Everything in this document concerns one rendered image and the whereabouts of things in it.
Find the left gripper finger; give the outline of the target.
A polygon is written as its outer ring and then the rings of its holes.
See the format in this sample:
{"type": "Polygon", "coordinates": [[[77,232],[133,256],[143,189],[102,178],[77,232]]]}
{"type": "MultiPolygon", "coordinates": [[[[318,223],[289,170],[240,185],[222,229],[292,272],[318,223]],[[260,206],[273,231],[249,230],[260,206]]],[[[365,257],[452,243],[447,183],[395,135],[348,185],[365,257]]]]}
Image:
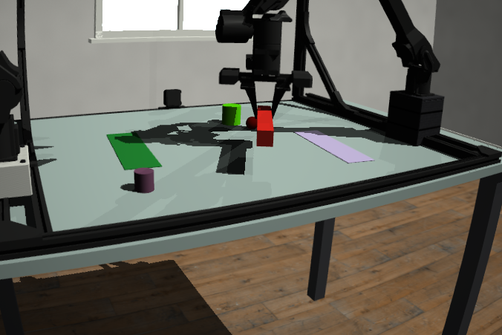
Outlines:
{"type": "Polygon", "coordinates": [[[255,83],[253,83],[253,87],[248,87],[248,86],[241,86],[240,89],[244,89],[247,93],[247,96],[250,99],[252,110],[255,116],[255,119],[257,119],[257,102],[256,102],[256,94],[255,94],[255,83]]]}
{"type": "Polygon", "coordinates": [[[275,85],[273,104],[272,104],[272,108],[271,108],[272,117],[274,117],[276,109],[278,108],[278,104],[280,103],[281,98],[284,96],[284,93],[286,91],[290,91],[290,87],[289,88],[279,88],[277,86],[277,84],[275,85]]]}

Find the red rectangular bar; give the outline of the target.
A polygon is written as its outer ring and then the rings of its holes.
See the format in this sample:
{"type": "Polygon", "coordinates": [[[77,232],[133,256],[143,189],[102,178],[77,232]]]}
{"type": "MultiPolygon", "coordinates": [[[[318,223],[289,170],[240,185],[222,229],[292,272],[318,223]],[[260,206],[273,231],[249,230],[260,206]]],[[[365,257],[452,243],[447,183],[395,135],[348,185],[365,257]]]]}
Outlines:
{"type": "Polygon", "coordinates": [[[256,146],[273,147],[273,118],[271,106],[258,105],[256,146]]]}

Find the dark maroon ball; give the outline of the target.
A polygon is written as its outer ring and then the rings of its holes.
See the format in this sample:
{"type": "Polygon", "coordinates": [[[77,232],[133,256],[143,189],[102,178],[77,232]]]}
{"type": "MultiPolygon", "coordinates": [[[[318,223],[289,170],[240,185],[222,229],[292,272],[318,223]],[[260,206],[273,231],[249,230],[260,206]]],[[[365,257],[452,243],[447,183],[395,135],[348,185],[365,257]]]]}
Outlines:
{"type": "Polygon", "coordinates": [[[247,128],[256,129],[257,128],[257,119],[255,117],[249,117],[246,121],[247,128]]]}

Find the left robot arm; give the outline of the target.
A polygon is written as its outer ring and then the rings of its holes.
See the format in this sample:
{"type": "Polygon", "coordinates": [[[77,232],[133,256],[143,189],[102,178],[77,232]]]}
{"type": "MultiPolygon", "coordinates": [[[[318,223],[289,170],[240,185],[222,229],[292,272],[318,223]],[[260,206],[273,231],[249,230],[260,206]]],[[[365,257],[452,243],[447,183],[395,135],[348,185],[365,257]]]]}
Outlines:
{"type": "MultiPolygon", "coordinates": [[[[215,36],[218,43],[247,43],[253,37],[253,43],[281,44],[282,22],[293,20],[285,10],[279,10],[289,0],[249,0],[242,10],[220,9],[215,36]],[[246,7],[255,6],[255,7],[246,7]],[[261,19],[252,15],[263,15],[261,19]]],[[[400,92],[418,97],[434,96],[430,93],[431,73],[438,72],[440,63],[433,53],[427,38],[418,31],[402,0],[379,0],[395,33],[392,43],[402,66],[408,68],[405,90],[400,92]],[[415,64],[416,63],[416,64],[415,64]],[[420,64],[420,65],[419,65],[420,64]],[[421,67],[422,66],[422,67],[421,67]]]]}

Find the lavender rectangle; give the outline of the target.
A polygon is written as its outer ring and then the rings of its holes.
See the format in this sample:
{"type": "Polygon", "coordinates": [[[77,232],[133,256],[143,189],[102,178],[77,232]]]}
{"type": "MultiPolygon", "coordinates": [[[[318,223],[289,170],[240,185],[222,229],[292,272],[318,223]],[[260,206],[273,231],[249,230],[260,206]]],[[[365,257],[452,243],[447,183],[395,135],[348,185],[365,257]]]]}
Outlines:
{"type": "Polygon", "coordinates": [[[294,131],[296,134],[301,137],[309,140],[311,143],[316,144],[322,149],[330,152],[332,155],[337,156],[342,159],[346,163],[358,163],[365,161],[372,161],[374,159],[364,155],[361,152],[358,152],[355,149],[352,149],[349,146],[339,142],[338,140],[333,139],[332,137],[327,136],[326,134],[321,133],[320,131],[294,131]]]}

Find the dark green rectangle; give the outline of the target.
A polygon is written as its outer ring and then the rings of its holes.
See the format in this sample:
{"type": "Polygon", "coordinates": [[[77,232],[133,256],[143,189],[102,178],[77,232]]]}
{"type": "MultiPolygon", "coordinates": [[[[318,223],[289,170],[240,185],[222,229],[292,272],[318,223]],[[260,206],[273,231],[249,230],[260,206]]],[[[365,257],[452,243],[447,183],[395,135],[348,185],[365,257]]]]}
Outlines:
{"type": "Polygon", "coordinates": [[[136,132],[107,134],[124,170],[162,167],[136,132]]]}

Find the green cylinder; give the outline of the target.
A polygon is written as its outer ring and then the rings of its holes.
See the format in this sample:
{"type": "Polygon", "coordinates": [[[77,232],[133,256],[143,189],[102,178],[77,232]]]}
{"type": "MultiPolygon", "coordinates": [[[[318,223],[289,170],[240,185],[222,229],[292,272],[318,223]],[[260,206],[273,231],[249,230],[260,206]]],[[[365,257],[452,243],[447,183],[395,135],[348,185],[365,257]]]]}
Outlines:
{"type": "Polygon", "coordinates": [[[241,105],[223,104],[222,106],[222,124],[226,126],[238,126],[241,124],[241,105]]]}

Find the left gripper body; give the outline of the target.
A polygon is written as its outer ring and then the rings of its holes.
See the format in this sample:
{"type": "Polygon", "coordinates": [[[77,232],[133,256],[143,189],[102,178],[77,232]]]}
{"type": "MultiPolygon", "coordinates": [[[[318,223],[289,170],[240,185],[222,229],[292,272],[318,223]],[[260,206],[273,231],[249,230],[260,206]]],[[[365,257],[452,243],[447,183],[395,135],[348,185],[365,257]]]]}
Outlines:
{"type": "Polygon", "coordinates": [[[234,85],[240,81],[241,86],[253,87],[255,82],[276,82],[279,88],[289,88],[294,78],[293,84],[297,88],[312,88],[313,77],[308,71],[292,71],[292,75],[280,74],[280,63],[281,44],[253,43],[252,72],[240,72],[240,68],[223,68],[219,73],[219,84],[234,85]]]}

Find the dark purple cylinder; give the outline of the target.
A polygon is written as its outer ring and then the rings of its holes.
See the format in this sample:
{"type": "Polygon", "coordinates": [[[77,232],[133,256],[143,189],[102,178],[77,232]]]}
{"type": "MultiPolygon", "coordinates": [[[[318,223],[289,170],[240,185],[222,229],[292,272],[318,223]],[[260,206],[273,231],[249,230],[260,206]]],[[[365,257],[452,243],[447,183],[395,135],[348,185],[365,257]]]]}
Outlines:
{"type": "Polygon", "coordinates": [[[154,191],[154,170],[138,168],[134,170],[134,190],[139,193],[154,191]]]}

